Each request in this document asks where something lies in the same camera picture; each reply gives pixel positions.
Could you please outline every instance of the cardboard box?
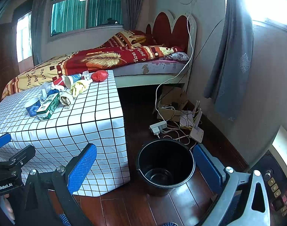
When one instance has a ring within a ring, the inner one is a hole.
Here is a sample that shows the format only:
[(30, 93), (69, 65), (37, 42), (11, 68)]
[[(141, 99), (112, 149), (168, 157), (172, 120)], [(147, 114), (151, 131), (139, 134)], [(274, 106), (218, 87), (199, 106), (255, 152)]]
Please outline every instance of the cardboard box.
[(36, 111), (37, 116), (40, 120), (47, 120), (51, 117), (54, 110), (60, 103), (60, 94), (55, 93), (47, 97), (47, 99), (41, 104), (39, 109)]
[[(172, 86), (163, 86), (162, 93), (160, 96), (160, 101), (158, 100), (158, 111), (162, 117), (168, 121), (179, 122), (181, 110), (188, 102), (188, 98), (185, 92), (182, 91), (182, 88), (172, 87)], [(175, 107), (175, 110), (164, 109), (162, 107), (172, 105)]]

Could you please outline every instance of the gray curtain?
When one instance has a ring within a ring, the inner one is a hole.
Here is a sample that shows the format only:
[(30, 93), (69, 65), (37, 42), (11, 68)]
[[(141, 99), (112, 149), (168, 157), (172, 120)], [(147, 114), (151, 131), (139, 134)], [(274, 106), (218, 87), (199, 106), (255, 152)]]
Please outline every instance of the gray curtain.
[(204, 91), (215, 109), (234, 121), (246, 92), (253, 48), (252, 20), (244, 0), (227, 0), (217, 58)]
[(42, 63), (41, 39), (46, 4), (49, 4), (48, 0), (33, 0), (33, 8), (31, 13), (31, 37), (34, 65)]
[(142, 1), (143, 0), (121, 0), (123, 27), (126, 30), (132, 30), (136, 28)]

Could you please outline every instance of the power strip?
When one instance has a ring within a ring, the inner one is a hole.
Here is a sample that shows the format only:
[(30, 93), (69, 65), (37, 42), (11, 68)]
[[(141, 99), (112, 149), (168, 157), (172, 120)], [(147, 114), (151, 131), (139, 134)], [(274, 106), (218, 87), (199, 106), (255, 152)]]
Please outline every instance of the power strip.
[(150, 130), (154, 135), (158, 135), (159, 133), (162, 133), (162, 130), (164, 128), (167, 128), (166, 121), (161, 121), (156, 124), (150, 125)]

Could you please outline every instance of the door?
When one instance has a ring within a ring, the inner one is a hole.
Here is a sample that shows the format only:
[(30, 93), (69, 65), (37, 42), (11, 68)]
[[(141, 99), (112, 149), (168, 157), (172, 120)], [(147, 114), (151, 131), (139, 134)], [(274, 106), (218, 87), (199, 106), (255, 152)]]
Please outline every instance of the door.
[(7, 83), (19, 75), (18, 64), (13, 60), (12, 23), (0, 25), (0, 101)]

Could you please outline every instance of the plastic bag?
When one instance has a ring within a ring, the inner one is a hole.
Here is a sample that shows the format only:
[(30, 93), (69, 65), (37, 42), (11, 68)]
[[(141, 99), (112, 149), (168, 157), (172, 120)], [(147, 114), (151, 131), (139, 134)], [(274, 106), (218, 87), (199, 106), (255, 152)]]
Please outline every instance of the plastic bag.
[(92, 73), (91, 79), (94, 82), (103, 82), (108, 78), (108, 72), (105, 70), (98, 70), (97, 72)]
[(41, 89), (45, 89), (46, 92), (49, 92), (50, 89), (52, 89), (52, 82), (44, 82), (41, 85)]

